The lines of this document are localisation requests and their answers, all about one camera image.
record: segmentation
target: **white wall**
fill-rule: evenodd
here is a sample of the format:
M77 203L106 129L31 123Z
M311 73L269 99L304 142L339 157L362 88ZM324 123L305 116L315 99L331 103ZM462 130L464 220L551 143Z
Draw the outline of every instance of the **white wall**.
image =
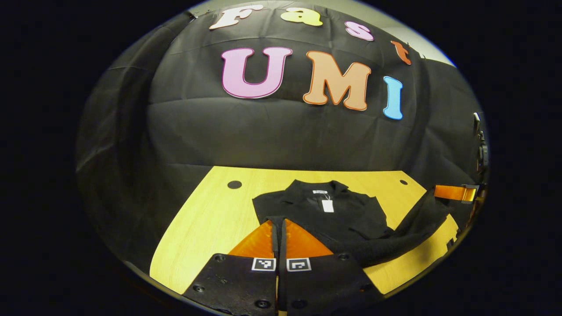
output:
M209 0L189 8L189 11L195 16L198 16L205 14L205 12L207 12L208 10L215 11L221 7L249 2L251 1ZM447 56L445 56L439 50L439 48L428 41L425 37L408 28L406 25L394 19L393 17L377 10L376 8L368 4L353 0L298 0L298 2L315 4L354 16L380 29L383 29L384 31L394 35L396 38L400 39L403 42L410 43L410 46L420 54L422 54L422 57L425 56L425 58L427 59L437 60L454 66L449 58L447 58Z

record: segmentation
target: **white label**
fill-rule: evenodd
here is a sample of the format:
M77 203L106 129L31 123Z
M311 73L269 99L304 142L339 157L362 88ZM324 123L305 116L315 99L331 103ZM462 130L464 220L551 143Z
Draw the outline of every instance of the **white label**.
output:
M333 200L322 200L322 208L326 213L334 212L334 201Z

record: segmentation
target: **wooden table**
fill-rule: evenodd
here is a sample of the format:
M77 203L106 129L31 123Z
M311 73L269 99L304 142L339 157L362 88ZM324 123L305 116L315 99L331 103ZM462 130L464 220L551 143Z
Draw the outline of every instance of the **wooden table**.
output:
M205 176L170 224L152 258L150 276L183 294L211 255L227 254L259 226L252 199L285 190L295 179L321 183L336 180L349 190L376 196L395 229L425 189L402 171L302 171L215 166ZM240 181L231 189L227 184ZM424 243L401 257L365 268L381 293L386 294L422 272L447 252L458 227L446 221Z

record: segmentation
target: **pink letter u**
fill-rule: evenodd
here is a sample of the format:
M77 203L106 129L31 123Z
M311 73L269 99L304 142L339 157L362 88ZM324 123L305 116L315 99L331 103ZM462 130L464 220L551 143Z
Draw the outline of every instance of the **pink letter u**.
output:
M268 47L264 54L269 56L268 73L261 83L247 83L244 80L246 61L253 55L251 48L236 48L224 52L223 88L237 98L257 99L266 97L279 89L283 80L285 58L293 51L285 47Z

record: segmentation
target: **screw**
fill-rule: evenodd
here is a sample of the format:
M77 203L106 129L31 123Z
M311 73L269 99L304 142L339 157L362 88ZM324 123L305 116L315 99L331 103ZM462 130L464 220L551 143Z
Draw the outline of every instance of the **screw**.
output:
M256 302L256 306L259 308L268 308L271 306L271 303L266 300L259 300Z

